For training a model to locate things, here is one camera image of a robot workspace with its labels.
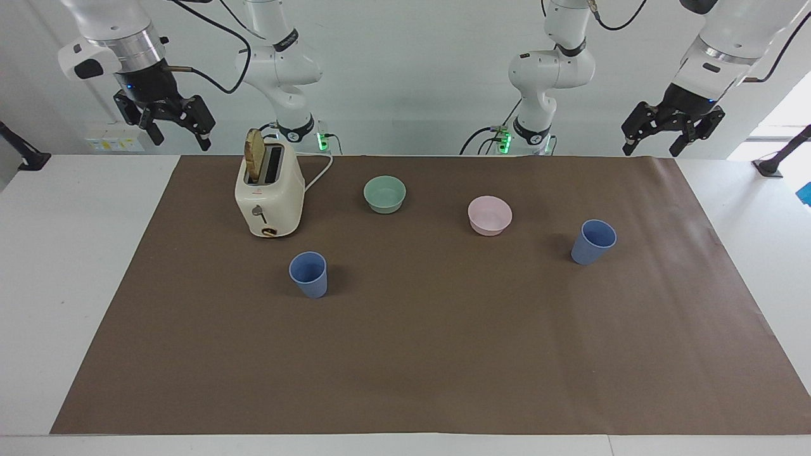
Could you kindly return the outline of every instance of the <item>bowl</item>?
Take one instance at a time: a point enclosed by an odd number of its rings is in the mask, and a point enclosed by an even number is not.
[[[513,210],[501,198],[480,196],[467,206],[467,217],[473,231],[482,236],[496,236],[513,221]]]
[[[363,197],[371,210],[377,213],[394,213],[406,198],[406,185],[394,176],[377,176],[366,183]]]

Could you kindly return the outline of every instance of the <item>power cord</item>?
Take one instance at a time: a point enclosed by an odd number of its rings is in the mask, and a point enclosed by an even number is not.
[[[792,41],[794,41],[794,37],[797,36],[797,33],[800,32],[800,30],[805,25],[805,22],[808,21],[809,17],[811,17],[811,13],[808,13],[807,15],[805,15],[805,17],[800,21],[800,23],[797,24],[797,28],[794,29],[794,32],[788,38],[788,40],[786,41],[786,44],[783,45],[783,48],[780,50],[780,54],[778,54],[777,58],[775,59],[775,63],[771,66],[771,69],[769,70],[769,74],[767,74],[766,77],[763,78],[763,79],[745,78],[744,82],[761,83],[761,82],[766,82],[767,80],[769,80],[769,78],[775,73],[775,70],[777,69],[777,66],[780,64],[780,61],[783,60],[783,54],[786,53],[786,50],[788,49],[788,46],[791,45]]]
[[[243,24],[242,21],[239,20],[239,17],[237,17],[237,15],[234,14],[234,12],[231,10],[231,8],[229,8],[228,5],[225,3],[225,0],[220,0],[220,4],[225,8],[226,11],[228,11],[228,13],[231,15],[231,17],[233,17],[234,20],[237,21],[237,24],[239,24],[240,27],[245,29],[246,32],[250,33],[254,37],[259,38],[260,40],[266,40],[267,39],[267,38],[261,36],[259,33],[254,32],[253,30],[250,30],[245,24]]]
[[[478,152],[476,152],[476,155],[481,155],[482,154],[482,149],[484,148],[485,144],[490,143],[490,145],[493,145],[493,143],[495,143],[496,141],[497,140],[495,140],[493,138],[487,138],[486,140],[482,141],[482,145],[480,145],[478,147]]]
[[[304,187],[304,192],[305,193],[307,192],[307,190],[310,190],[310,187],[312,187],[314,183],[318,182],[318,179],[321,179],[321,176],[323,176],[327,172],[327,170],[329,170],[329,168],[333,165],[333,161],[335,160],[331,153],[329,155],[324,155],[323,153],[296,152],[296,155],[308,155],[308,156],[313,156],[313,157],[329,157],[329,163],[327,163],[327,165],[321,170],[321,172],[318,173],[318,175],[315,176],[310,181],[310,183],[308,183]]]
[[[478,130],[476,130],[476,132],[473,135],[470,135],[470,138],[468,138],[467,141],[465,141],[465,145],[461,146],[461,150],[459,151],[459,155],[463,155],[465,153],[465,149],[467,148],[467,145],[470,144],[470,141],[472,141],[473,138],[475,138],[476,136],[481,135],[485,131],[493,131],[493,127],[484,127],[484,128],[479,128]]]
[[[610,32],[616,32],[617,30],[622,30],[623,28],[628,27],[637,18],[637,16],[639,15],[640,11],[642,11],[642,8],[645,6],[646,3],[648,3],[648,0],[642,0],[642,3],[637,8],[637,12],[633,13],[633,16],[631,16],[631,19],[628,19],[628,22],[620,25],[619,27],[612,27],[610,25],[606,25],[603,22],[603,20],[600,19],[600,12],[597,9],[597,2],[595,0],[589,0],[589,8],[591,9],[591,13],[594,14],[594,18],[597,19],[597,22],[598,24],[600,24],[600,26],[602,26],[603,28],[605,28]]]
[[[344,154],[344,148],[341,147],[341,138],[339,138],[338,135],[336,135],[335,133],[327,133],[326,135],[324,135],[324,138],[335,138],[338,141],[338,153],[340,153],[341,155]]]
[[[504,118],[504,121],[501,123],[502,127],[507,125],[507,121],[509,120],[509,118],[511,118],[513,116],[513,114],[515,113],[515,110],[518,109],[518,105],[521,104],[521,100],[522,100],[522,98],[518,99],[518,102],[515,104],[515,106],[513,106],[513,110],[510,111],[509,114],[507,114],[506,118]],[[490,155],[490,148],[496,142],[496,139],[498,138],[498,136],[499,136],[498,132],[493,135],[493,141],[490,143],[489,146],[487,146],[487,152],[485,152],[484,155]]]
[[[268,128],[278,128],[278,127],[279,127],[279,124],[276,123],[276,121],[274,120],[273,122],[265,123],[262,127],[259,127],[259,131],[265,131]]]
[[[247,48],[247,58],[245,59],[245,67],[242,69],[242,74],[239,75],[239,79],[237,80],[237,83],[234,84],[234,86],[232,88],[223,87],[220,83],[218,83],[214,79],[212,79],[211,76],[209,76],[209,75],[203,73],[202,71],[200,71],[200,70],[198,70],[196,68],[193,68],[193,67],[168,67],[168,69],[170,71],[181,72],[181,73],[194,73],[194,74],[202,77],[203,79],[207,80],[214,87],[219,88],[224,93],[231,94],[231,93],[236,92],[237,89],[239,88],[239,86],[242,85],[242,82],[245,80],[245,74],[248,72],[248,66],[251,64],[251,53],[252,53],[251,44],[248,43],[248,40],[246,40],[245,37],[243,37],[239,33],[236,33],[234,30],[231,30],[230,28],[227,28],[225,25],[222,25],[222,24],[218,23],[217,21],[215,21],[213,19],[209,19],[208,17],[206,17],[204,15],[201,15],[199,12],[195,11],[194,9],[192,9],[189,6],[185,5],[184,3],[180,2],[180,0],[169,0],[169,1],[174,3],[177,6],[180,6],[182,9],[188,11],[189,13],[193,14],[198,19],[201,19],[201,20],[205,21],[206,23],[211,24],[214,27],[219,28],[220,30],[222,30],[224,32],[227,32],[227,33],[230,33],[231,35],[234,35],[235,37],[239,38],[239,40],[242,43],[244,43],[245,47]]]

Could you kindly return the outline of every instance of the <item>green bowl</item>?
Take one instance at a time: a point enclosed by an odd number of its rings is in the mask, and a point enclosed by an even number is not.
[[[396,212],[406,198],[406,185],[394,176],[377,176],[366,183],[363,197],[377,213]]]

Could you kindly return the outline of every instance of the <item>green light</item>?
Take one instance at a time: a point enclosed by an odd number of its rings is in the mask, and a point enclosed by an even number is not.
[[[315,136],[318,137],[318,148],[321,150],[327,150],[329,148],[329,141],[327,141],[327,139],[324,138],[324,135],[322,135],[319,132],[316,132]]]
[[[513,136],[509,133],[504,133],[504,138],[501,139],[501,144],[499,144],[499,152],[509,153],[509,144],[511,142],[513,142]]]

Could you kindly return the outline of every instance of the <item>bread slice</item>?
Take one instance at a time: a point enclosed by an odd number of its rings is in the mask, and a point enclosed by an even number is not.
[[[245,138],[245,164],[251,181],[259,180],[259,173],[262,170],[262,160],[264,159],[264,139],[262,132],[252,128],[248,130]]]

